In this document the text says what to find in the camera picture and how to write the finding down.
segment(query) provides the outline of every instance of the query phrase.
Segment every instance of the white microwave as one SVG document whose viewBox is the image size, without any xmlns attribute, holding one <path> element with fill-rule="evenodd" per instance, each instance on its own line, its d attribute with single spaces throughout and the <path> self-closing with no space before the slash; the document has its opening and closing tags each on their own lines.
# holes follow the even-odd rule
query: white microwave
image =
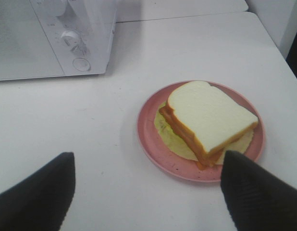
<svg viewBox="0 0 297 231">
<path fill-rule="evenodd" d="M 0 80 L 105 73 L 115 0 L 0 0 Z"/>
</svg>

